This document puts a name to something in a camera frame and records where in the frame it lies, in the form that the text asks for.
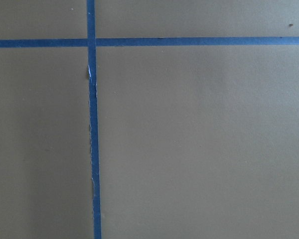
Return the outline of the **brown paper table cover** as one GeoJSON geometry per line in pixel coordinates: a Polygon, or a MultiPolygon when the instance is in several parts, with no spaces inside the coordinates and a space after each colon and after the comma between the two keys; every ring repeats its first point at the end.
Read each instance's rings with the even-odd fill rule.
{"type": "Polygon", "coordinates": [[[0,239],[299,239],[299,0],[0,0],[0,239]]]}

